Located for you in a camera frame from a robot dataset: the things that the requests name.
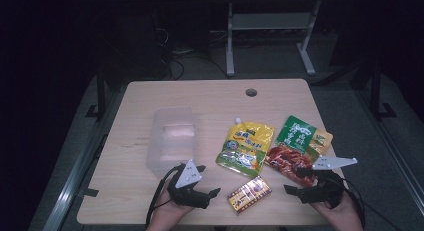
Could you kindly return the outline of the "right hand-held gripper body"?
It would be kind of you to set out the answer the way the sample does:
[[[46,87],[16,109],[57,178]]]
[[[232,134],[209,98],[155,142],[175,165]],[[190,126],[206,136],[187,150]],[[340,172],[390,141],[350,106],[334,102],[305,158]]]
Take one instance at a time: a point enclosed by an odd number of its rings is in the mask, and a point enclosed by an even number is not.
[[[299,195],[302,203],[327,202],[330,208],[337,207],[342,198],[345,186],[342,178],[334,169],[356,164],[356,158],[340,158],[333,156],[320,156],[311,168],[317,178],[313,187],[302,188],[304,193]]]

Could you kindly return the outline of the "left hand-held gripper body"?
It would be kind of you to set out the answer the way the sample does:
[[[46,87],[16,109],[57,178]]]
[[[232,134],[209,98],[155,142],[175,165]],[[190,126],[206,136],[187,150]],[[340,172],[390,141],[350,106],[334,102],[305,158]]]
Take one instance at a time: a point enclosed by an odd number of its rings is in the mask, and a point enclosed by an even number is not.
[[[192,159],[177,167],[177,173],[172,177],[168,192],[171,199],[178,205],[206,209],[210,200],[202,200],[202,192],[194,186],[202,179]]]

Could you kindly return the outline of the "green and red seasoning packet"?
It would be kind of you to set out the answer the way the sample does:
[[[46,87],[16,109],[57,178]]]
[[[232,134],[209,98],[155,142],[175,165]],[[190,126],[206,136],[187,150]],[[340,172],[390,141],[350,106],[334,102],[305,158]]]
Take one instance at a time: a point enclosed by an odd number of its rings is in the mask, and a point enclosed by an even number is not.
[[[265,162],[290,180],[311,187],[313,177],[300,177],[296,174],[298,168],[312,168],[312,161],[307,154],[310,141],[317,130],[316,127],[289,116],[279,132],[274,146],[267,152]]]

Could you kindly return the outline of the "yellow brown packet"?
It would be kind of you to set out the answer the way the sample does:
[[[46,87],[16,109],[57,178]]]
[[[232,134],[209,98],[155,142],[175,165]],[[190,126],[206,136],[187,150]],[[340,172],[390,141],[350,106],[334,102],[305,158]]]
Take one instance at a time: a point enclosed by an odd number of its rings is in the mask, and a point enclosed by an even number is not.
[[[237,214],[241,214],[252,205],[268,196],[272,189],[261,176],[245,183],[227,196],[227,200]]]

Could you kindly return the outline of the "clear plastic storage box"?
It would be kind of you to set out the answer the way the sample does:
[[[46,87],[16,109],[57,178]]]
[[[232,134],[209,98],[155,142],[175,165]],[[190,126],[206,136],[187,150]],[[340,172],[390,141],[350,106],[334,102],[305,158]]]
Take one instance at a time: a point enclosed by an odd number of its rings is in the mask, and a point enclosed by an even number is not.
[[[146,165],[157,177],[197,159],[197,120],[190,107],[167,107],[154,112]]]

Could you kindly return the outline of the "yellow spouted sauce pouch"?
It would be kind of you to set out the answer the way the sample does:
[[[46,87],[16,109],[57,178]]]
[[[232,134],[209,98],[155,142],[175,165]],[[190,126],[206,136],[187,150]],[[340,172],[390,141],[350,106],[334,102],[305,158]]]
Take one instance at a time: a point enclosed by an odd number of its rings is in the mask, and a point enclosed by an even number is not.
[[[230,127],[215,162],[234,172],[254,178],[262,170],[273,135],[272,126],[237,118],[235,124]]]

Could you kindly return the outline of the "person's right hand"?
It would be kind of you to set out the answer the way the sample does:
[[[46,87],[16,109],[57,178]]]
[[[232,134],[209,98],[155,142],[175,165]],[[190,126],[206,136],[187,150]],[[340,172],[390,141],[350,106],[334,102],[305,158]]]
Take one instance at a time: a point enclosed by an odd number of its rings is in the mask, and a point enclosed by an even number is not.
[[[330,209],[325,203],[312,203],[311,206],[321,214],[335,231],[364,231],[354,202],[344,192],[340,204]]]

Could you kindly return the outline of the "person's left hand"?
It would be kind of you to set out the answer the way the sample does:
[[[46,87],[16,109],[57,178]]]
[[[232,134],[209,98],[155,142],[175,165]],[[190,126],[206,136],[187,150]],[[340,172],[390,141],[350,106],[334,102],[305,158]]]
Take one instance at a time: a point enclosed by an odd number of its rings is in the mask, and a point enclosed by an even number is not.
[[[170,231],[193,210],[193,207],[178,205],[172,201],[167,189],[160,193],[158,204],[159,207],[154,210],[146,231]]]

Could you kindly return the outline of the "small orange green packet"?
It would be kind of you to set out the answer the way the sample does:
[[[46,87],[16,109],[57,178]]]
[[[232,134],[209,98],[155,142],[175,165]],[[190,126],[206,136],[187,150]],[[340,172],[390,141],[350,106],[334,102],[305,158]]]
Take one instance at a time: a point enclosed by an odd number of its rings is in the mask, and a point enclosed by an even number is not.
[[[308,154],[314,158],[325,155],[331,145],[332,139],[332,134],[325,130],[317,129],[308,144]]]

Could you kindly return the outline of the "black metal stand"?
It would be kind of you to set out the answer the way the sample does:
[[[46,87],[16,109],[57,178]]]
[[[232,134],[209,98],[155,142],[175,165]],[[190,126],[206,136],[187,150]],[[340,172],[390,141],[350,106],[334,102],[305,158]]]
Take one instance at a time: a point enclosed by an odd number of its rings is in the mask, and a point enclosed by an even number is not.
[[[89,107],[86,117],[95,118],[97,121],[100,121],[106,110],[105,78],[101,68],[97,70],[96,74],[96,90],[97,104]]]
[[[380,102],[381,70],[377,61],[373,62],[370,91],[370,111],[375,119],[396,117],[396,113],[389,103]]]

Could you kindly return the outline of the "aluminium frame rail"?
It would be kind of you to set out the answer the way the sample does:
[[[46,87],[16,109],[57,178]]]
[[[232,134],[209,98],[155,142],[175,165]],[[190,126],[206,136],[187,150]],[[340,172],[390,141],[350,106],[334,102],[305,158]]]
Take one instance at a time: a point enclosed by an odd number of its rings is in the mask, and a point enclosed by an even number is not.
[[[98,119],[86,115],[91,107],[97,111],[98,91],[91,87],[86,90],[29,231],[61,231],[105,143],[124,92],[125,89],[106,92],[105,112]]]
[[[418,182],[410,166],[407,164],[405,158],[401,154],[401,150],[395,144],[393,138],[389,135],[388,130],[383,124],[382,117],[375,115],[371,111],[370,100],[366,97],[364,92],[355,91],[355,96],[368,119],[370,120],[372,126],[377,131],[378,136],[383,141],[386,150],[389,153],[392,162],[394,163],[394,167],[405,183],[413,201],[424,216],[424,187]]]

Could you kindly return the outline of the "grey metal table frame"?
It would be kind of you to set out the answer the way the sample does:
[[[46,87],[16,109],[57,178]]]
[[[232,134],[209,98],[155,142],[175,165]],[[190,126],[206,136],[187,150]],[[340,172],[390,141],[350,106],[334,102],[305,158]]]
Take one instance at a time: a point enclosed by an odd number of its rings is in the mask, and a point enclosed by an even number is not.
[[[313,33],[322,0],[312,0],[312,8],[304,12],[268,12],[268,13],[235,13],[234,1],[228,4],[227,16],[227,45],[226,45],[226,74],[235,75],[233,54],[233,32],[252,30],[302,30],[304,37],[296,44],[298,54],[304,69],[309,76],[316,74],[308,54],[308,45]]]

